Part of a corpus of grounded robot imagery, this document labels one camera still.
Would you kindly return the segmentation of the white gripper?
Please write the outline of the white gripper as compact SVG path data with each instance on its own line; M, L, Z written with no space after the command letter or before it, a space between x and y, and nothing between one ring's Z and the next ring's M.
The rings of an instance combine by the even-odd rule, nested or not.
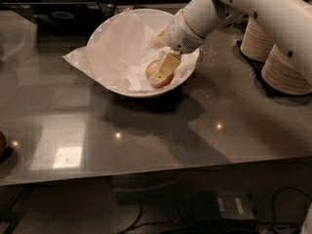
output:
M157 74L164 72L167 75L174 74L181 64L181 55L191 54L201 47L204 39L199 37L190 28L183 10L179 10L170 20L166 29L163 28L150 42L152 49L162 49L166 45L174 51L162 51L157 61L156 72L152 75L156 78Z

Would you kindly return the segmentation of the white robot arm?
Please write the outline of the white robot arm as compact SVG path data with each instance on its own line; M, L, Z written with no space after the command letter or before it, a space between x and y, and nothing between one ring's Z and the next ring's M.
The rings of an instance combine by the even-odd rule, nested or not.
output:
M155 36L151 46L191 54L214 30L243 15L254 19L312 82L312 6L302 0L191 0Z

